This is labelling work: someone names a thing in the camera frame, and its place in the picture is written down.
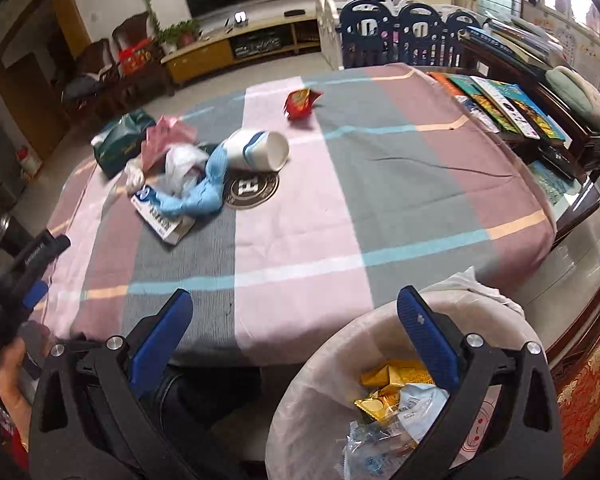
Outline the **person's left hand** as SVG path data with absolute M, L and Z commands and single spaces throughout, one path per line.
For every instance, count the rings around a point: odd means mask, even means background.
M 22 363 L 26 356 L 30 356 L 39 367 L 43 367 L 53 344 L 48 327 L 28 321 L 20 326 L 18 334 L 0 353 L 0 398 L 26 451 L 29 451 L 32 404 L 20 386 Z

